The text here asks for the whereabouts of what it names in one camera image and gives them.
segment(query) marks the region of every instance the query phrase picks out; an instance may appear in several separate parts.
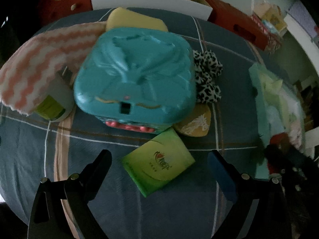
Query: teal lid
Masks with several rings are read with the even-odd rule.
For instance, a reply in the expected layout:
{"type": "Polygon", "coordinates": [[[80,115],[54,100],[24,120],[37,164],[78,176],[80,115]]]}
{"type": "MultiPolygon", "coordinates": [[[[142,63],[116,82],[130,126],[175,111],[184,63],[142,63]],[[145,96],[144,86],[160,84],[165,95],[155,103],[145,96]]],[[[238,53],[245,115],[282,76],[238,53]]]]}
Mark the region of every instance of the teal lid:
{"type": "Polygon", "coordinates": [[[173,124],[196,101],[193,51],[182,37],[146,28],[100,36],[74,83],[85,112],[141,123],[173,124]]]}

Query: leopard print scrunchie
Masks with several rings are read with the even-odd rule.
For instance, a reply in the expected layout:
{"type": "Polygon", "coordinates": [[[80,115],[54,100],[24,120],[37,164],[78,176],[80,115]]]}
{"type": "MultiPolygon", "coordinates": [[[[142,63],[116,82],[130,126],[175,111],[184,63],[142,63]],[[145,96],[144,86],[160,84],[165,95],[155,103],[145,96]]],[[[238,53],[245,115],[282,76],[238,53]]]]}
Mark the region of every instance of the leopard print scrunchie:
{"type": "Polygon", "coordinates": [[[196,88],[198,103],[215,103],[221,100],[221,90],[213,78],[221,75],[223,65],[211,51],[193,50],[196,71],[196,88]]]}

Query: metal screw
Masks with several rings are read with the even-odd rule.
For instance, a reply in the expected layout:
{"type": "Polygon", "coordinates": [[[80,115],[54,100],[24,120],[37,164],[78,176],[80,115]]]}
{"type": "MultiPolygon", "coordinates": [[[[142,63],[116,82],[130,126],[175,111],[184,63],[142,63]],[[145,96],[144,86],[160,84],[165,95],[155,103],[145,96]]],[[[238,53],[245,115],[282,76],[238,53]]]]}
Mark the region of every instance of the metal screw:
{"type": "Polygon", "coordinates": [[[47,182],[47,180],[48,180],[47,177],[44,177],[44,178],[41,178],[40,182],[45,183],[45,182],[47,182]]]}
{"type": "Polygon", "coordinates": [[[275,184],[278,184],[278,183],[279,183],[279,181],[278,181],[277,178],[272,178],[272,182],[275,183],[275,184]]]}
{"type": "Polygon", "coordinates": [[[242,177],[244,180],[249,180],[249,178],[250,178],[247,173],[243,173],[243,174],[241,175],[241,177],[242,177]]]}
{"type": "Polygon", "coordinates": [[[79,174],[78,173],[73,173],[71,174],[71,180],[76,180],[77,178],[79,178],[79,174]]]}

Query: striped towel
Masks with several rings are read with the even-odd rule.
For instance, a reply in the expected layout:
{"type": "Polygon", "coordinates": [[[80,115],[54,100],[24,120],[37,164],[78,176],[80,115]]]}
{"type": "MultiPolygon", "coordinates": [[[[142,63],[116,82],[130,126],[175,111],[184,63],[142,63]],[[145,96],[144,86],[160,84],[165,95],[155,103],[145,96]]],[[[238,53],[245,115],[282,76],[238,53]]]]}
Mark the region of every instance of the striped towel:
{"type": "Polygon", "coordinates": [[[106,23],[78,24],[41,33],[25,42],[0,70],[0,100],[21,114],[31,114],[44,100],[63,66],[77,73],[106,23]]]}

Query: printed logo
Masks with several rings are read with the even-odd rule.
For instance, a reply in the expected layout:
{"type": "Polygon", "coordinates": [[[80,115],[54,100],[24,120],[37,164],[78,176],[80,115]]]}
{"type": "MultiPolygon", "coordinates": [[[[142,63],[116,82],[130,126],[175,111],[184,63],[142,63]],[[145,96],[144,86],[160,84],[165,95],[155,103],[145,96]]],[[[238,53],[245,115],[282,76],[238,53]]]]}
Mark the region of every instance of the printed logo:
{"type": "Polygon", "coordinates": [[[172,167],[169,165],[169,163],[165,161],[165,157],[163,153],[157,151],[155,152],[154,156],[155,156],[156,163],[162,168],[162,170],[164,169],[168,170],[169,168],[172,167]]]}

